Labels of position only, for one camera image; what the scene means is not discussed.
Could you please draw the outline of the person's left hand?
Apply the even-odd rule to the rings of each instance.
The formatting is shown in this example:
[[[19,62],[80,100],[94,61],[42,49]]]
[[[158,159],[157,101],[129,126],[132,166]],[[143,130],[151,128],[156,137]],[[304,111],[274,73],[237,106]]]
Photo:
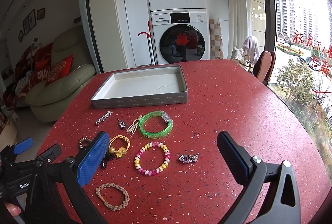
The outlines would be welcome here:
[[[21,213],[21,209],[18,206],[15,206],[15,205],[13,205],[11,203],[7,203],[7,202],[5,202],[5,206],[13,217],[18,216]]]

